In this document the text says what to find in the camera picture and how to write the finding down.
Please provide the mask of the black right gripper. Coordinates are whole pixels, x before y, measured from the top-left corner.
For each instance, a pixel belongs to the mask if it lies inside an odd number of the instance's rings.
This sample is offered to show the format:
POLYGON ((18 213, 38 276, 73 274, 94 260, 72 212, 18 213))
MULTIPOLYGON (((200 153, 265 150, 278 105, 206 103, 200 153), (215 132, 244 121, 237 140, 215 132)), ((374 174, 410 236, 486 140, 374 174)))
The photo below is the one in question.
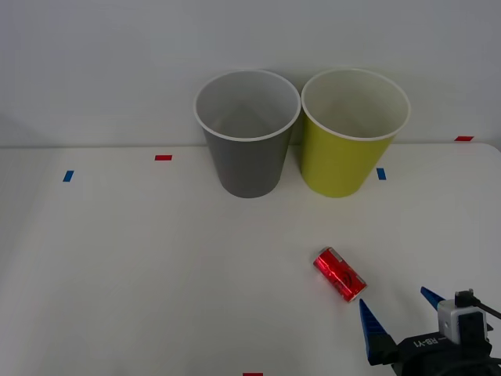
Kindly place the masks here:
MULTIPOLYGON (((421 287, 420 293, 435 310, 445 301, 426 287, 421 287)), ((397 375, 500 374, 500 360, 490 357, 492 345, 488 341, 457 345, 434 332, 406 338, 397 346, 362 299, 359 312, 371 366, 391 364, 397 375)))

